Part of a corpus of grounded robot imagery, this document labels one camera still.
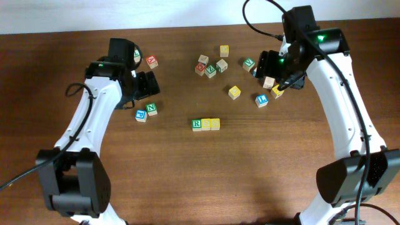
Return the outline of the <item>green R wooden block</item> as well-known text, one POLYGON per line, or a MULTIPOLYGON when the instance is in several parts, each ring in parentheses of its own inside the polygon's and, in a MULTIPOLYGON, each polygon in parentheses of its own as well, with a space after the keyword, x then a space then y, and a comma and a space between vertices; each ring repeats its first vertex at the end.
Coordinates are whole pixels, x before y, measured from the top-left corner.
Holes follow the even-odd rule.
POLYGON ((202 123, 200 119, 192 120, 192 130, 193 131, 202 131, 202 123))

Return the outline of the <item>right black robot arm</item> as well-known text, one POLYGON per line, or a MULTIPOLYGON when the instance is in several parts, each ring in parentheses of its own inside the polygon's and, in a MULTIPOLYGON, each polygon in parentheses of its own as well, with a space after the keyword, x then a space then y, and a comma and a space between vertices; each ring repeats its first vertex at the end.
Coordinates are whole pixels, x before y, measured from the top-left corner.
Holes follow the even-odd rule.
POLYGON ((282 14, 279 51, 263 51, 256 77, 270 77, 277 89, 314 86, 334 143, 335 161, 316 173, 318 192, 297 213, 294 224, 341 224, 381 194, 399 172, 399 150, 388 149, 374 127, 357 87, 350 49, 338 28, 321 29, 311 6, 282 14))

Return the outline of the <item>yellow S wooden block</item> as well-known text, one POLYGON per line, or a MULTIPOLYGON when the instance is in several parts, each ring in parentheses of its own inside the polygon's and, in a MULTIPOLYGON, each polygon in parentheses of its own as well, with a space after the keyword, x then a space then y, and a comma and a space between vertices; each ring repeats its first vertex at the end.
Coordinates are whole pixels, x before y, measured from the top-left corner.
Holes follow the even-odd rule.
POLYGON ((211 119, 210 118, 202 118, 201 119, 201 130, 202 131, 210 131, 211 130, 211 119))

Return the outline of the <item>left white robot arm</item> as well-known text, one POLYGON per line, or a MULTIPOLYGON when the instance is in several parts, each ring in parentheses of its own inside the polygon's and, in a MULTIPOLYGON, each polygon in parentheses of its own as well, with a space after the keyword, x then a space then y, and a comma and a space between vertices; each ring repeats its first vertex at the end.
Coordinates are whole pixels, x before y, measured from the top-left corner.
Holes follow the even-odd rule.
POLYGON ((108 54, 85 70, 75 86, 82 98, 53 149, 36 157, 45 206, 79 224, 125 224, 110 203, 111 181, 100 160, 101 144, 114 110, 159 94, 155 75, 136 72, 138 45, 112 38, 108 54))

